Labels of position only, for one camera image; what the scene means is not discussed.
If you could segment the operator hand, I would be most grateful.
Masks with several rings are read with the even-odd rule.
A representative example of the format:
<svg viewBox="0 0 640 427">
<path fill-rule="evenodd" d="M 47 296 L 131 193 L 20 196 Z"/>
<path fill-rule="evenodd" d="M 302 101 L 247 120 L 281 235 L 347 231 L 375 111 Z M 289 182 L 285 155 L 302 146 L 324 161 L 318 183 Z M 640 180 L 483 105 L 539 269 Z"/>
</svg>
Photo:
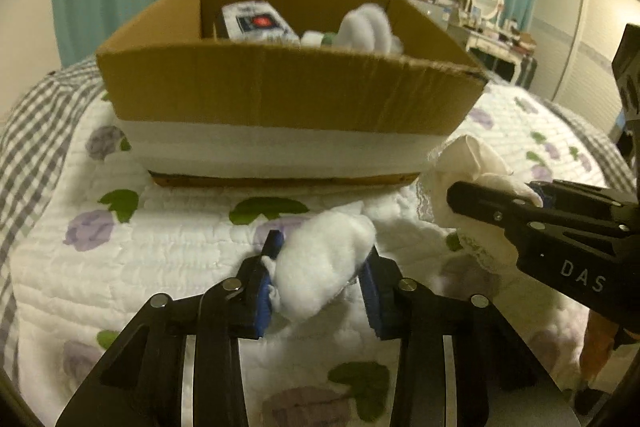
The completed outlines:
<svg viewBox="0 0 640 427">
<path fill-rule="evenodd" d="M 596 311 L 589 311 L 584 345 L 579 355 L 580 377 L 586 384 L 591 384 L 608 363 L 619 329 L 617 323 Z"/>
</svg>

